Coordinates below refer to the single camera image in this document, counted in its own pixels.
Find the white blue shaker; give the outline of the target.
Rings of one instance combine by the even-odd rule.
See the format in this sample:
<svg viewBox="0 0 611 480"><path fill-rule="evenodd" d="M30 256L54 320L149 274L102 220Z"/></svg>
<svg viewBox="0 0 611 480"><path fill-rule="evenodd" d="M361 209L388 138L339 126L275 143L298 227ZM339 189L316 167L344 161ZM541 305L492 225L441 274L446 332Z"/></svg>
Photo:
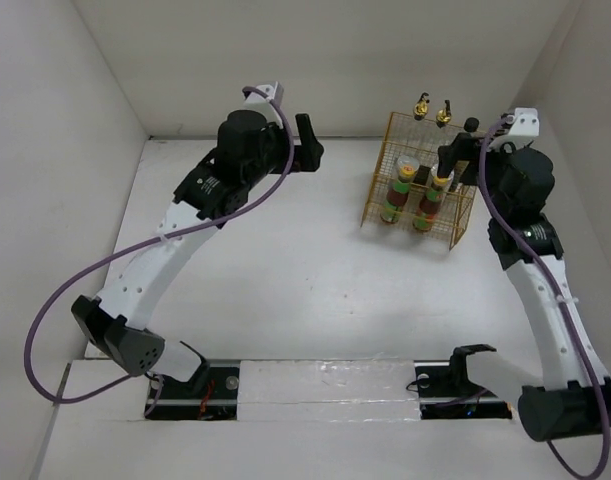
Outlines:
<svg viewBox="0 0 611 480"><path fill-rule="evenodd" d="M448 191L449 192L454 192L456 187L457 187L457 180L458 180L458 175L455 171L451 172L451 176L450 176L450 183L448 185Z"/></svg>
<svg viewBox="0 0 611 480"><path fill-rule="evenodd" d="M414 157L400 155L396 159L395 166L399 175L414 176L420 167L420 162Z"/></svg>

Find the gold-capped dark liquid bottle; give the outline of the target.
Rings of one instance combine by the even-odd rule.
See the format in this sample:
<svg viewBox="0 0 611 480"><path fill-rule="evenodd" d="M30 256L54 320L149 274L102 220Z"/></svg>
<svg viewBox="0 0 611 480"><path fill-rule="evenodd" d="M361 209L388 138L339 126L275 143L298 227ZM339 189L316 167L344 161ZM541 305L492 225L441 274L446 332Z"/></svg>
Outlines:
<svg viewBox="0 0 611 480"><path fill-rule="evenodd" d="M427 92L421 94L414 106L414 119L419 123L419 149L424 153L430 153L433 147L440 145L446 138L446 127L452 120L451 101L444 100L444 106L438 110L435 118L430 121L429 114L430 98Z"/></svg>

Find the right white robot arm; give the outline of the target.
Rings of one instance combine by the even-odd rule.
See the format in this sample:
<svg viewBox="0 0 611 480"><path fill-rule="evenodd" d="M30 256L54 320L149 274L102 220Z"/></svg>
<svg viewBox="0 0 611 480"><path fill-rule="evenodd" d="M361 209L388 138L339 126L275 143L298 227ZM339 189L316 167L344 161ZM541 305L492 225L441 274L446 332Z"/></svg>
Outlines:
<svg viewBox="0 0 611 480"><path fill-rule="evenodd" d="M461 177L476 184L491 214L488 234L534 336L542 375L534 377L487 344L454 349L447 381L458 393L477 387L514 404L536 442L611 428L611 375L593 350L567 285L564 251L543 209L555 185L542 152L502 137L460 133L438 150L439 169L467 162Z"/></svg>

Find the clear square glass bottle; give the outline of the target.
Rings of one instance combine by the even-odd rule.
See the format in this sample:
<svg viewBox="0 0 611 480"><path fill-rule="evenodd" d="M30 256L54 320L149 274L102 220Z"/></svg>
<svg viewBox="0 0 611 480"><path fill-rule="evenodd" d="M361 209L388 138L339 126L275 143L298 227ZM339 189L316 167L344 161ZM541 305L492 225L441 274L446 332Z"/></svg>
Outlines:
<svg viewBox="0 0 611 480"><path fill-rule="evenodd" d="M432 164L430 141L430 124L428 120L430 94L423 91L415 104L407 112L400 114L401 152L415 158L421 165Z"/></svg>

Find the black-capped soy sauce bottle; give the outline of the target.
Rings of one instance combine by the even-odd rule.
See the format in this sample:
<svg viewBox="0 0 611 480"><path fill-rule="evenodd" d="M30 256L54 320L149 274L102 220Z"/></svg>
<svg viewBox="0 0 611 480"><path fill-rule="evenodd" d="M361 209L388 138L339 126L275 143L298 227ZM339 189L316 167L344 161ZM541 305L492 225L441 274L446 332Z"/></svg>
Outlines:
<svg viewBox="0 0 611 480"><path fill-rule="evenodd" d="M476 117L468 117L464 124L463 130L469 134L474 134L479 130L480 121Z"/></svg>

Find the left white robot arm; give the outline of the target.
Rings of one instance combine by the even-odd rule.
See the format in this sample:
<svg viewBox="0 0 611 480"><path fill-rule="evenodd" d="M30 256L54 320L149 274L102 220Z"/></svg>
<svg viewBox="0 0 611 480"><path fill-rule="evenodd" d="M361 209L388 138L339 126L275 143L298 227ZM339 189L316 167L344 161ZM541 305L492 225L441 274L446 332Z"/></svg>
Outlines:
<svg viewBox="0 0 611 480"><path fill-rule="evenodd" d="M127 264L95 296L80 296L72 314L89 341L127 374L163 375L186 396L207 387L209 363L184 342L167 341L148 324L155 307L192 255L219 226L215 221L240 210L267 175L285 168L314 172L324 148L310 117L296 117L300 142L289 147L284 129L252 110L230 113L216 146L187 174L159 224L153 245Z"/></svg>

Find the yellow-capped sauce bottle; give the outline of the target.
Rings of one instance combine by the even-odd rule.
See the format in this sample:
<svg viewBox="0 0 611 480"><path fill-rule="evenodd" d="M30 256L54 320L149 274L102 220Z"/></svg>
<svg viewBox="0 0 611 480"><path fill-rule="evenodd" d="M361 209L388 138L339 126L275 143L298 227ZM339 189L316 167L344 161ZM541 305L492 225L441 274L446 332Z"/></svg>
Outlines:
<svg viewBox="0 0 611 480"><path fill-rule="evenodd" d="M413 227L417 231L428 232L432 229L435 217L440 210L450 184L450 177L439 177L437 175L431 177L431 182L425 190L413 219Z"/></svg>
<svg viewBox="0 0 611 480"><path fill-rule="evenodd" d="M396 177L392 179L389 190L383 202L380 218L388 224L399 221L409 197L410 185L416 174L416 168L411 164L396 167Z"/></svg>

